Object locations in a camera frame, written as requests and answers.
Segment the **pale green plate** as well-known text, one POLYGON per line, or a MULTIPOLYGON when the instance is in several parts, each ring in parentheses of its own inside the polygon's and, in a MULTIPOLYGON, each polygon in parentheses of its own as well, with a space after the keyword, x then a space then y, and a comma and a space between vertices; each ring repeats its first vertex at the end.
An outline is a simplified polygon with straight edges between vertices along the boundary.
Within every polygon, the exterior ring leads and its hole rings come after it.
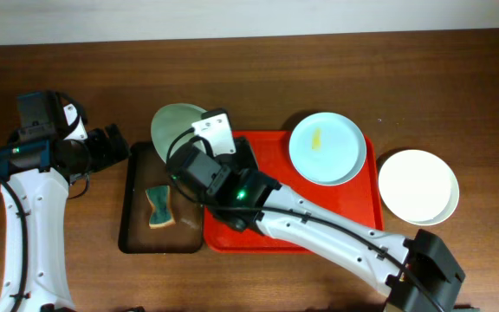
POLYGON ((166 155, 171 143, 191 124, 201 120, 206 110, 188 103, 176 103, 164 106, 153 116, 151 122, 152 143, 158 156, 166 162, 166 155))

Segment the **green yellow sponge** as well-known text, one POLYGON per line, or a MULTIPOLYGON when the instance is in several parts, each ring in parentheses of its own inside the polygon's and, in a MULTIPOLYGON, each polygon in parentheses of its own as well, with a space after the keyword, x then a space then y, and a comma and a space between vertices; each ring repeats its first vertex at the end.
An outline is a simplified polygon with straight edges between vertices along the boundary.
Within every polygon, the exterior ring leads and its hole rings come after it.
POLYGON ((172 209, 169 206, 171 190, 168 185, 159 185, 146 189, 147 200, 152 207, 149 217, 151 229, 158 229, 175 224, 172 209))

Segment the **light blue plate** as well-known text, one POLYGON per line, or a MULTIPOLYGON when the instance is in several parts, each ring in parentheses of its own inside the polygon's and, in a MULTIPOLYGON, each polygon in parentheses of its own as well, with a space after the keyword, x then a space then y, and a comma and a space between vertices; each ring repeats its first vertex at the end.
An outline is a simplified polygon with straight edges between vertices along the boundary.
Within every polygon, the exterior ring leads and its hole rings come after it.
POLYGON ((317 113, 304 118, 290 134, 288 154, 295 170, 317 185, 342 185, 366 162, 366 140, 347 117, 317 113))

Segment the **white plate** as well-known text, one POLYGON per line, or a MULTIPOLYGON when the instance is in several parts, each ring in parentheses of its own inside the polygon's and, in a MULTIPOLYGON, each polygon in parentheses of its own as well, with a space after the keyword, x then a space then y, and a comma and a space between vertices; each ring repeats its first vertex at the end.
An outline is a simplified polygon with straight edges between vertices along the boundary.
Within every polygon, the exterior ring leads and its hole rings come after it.
POLYGON ((437 155, 406 149, 388 157, 379 170, 379 194, 398 218, 418 226, 441 224, 456 210, 456 174, 437 155))

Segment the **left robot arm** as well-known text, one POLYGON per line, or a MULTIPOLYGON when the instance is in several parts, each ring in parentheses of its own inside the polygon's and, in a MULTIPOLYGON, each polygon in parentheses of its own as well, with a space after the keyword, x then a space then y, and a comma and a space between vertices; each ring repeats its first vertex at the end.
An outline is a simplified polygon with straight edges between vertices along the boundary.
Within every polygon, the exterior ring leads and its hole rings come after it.
POLYGON ((6 210, 0 311, 73 311, 64 250, 64 215, 76 179, 129 156, 119 128, 77 126, 19 139, 0 151, 0 191, 6 210))

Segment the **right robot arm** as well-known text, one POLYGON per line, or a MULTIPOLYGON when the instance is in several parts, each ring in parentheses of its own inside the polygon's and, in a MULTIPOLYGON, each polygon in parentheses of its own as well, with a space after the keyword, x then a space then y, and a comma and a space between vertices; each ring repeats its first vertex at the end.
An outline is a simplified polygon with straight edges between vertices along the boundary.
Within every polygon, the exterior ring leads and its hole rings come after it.
POLYGON ((210 206, 216 218, 338 264, 385 296, 388 310, 453 310, 465 273, 439 236, 420 229, 409 238, 358 224, 245 164, 253 159, 250 152, 219 156, 222 181, 210 206))

